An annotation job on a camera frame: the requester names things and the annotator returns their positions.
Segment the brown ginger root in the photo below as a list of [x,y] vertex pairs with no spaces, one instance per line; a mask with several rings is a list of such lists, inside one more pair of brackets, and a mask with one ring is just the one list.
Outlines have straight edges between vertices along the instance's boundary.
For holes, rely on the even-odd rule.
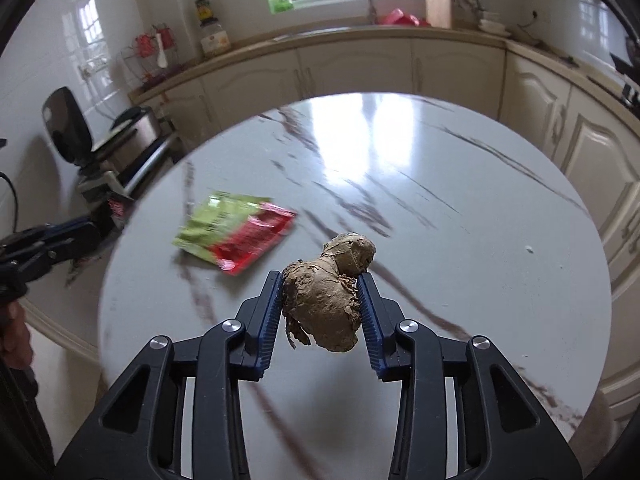
[[298,260],[282,273],[282,315],[291,347],[296,344],[345,353],[361,324],[357,278],[368,270],[375,244],[354,232],[323,245],[319,257]]

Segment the red snack packet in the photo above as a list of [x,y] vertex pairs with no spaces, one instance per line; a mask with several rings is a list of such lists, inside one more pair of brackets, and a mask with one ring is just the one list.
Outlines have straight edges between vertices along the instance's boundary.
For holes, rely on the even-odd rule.
[[230,234],[208,248],[224,273],[239,275],[263,254],[280,243],[292,229],[295,211],[272,203],[261,203]]

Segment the green snack packet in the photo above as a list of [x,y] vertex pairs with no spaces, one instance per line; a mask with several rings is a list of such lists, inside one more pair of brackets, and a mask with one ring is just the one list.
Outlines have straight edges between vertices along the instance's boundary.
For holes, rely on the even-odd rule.
[[217,263],[214,247],[229,238],[270,197],[214,191],[194,208],[172,244],[189,255]]

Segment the glass jar yellow label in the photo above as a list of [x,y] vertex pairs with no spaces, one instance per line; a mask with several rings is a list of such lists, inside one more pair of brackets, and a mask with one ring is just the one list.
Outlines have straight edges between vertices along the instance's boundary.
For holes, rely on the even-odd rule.
[[225,54],[232,48],[231,41],[216,18],[210,0],[196,0],[196,13],[201,32],[201,47],[206,58]]

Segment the cream base cabinets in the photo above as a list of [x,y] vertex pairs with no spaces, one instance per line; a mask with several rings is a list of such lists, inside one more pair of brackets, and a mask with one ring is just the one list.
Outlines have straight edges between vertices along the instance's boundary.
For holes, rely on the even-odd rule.
[[281,36],[147,76],[134,104],[163,105],[191,140],[314,96],[396,92],[501,122],[566,175],[608,258],[613,316],[602,390],[620,414],[639,400],[639,112],[610,77],[479,32],[337,28]]

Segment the red basin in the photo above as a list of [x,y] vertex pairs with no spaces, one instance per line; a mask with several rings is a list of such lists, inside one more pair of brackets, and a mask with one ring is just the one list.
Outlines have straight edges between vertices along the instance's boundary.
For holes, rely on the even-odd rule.
[[424,18],[417,18],[415,15],[406,13],[396,8],[389,14],[381,16],[378,24],[383,26],[406,26],[406,27],[430,27],[431,24]]

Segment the stack of white dishes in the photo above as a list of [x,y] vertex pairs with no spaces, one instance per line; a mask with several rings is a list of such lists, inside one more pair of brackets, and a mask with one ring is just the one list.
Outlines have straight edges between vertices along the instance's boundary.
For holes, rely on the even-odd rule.
[[499,13],[482,11],[478,19],[478,29],[492,36],[509,38],[511,33],[506,28],[506,24],[501,21]]

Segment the wooden cutting board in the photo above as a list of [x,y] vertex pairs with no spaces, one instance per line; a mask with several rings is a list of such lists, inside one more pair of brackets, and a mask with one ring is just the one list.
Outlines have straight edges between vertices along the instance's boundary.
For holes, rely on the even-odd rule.
[[425,18],[433,27],[452,29],[454,26],[452,0],[425,0]]

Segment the gas stove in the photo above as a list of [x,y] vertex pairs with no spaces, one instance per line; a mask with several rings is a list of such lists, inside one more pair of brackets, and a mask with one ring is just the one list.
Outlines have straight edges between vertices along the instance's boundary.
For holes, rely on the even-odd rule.
[[623,77],[622,101],[635,115],[639,115],[639,44],[630,37],[625,38],[628,60],[610,53],[617,73]]

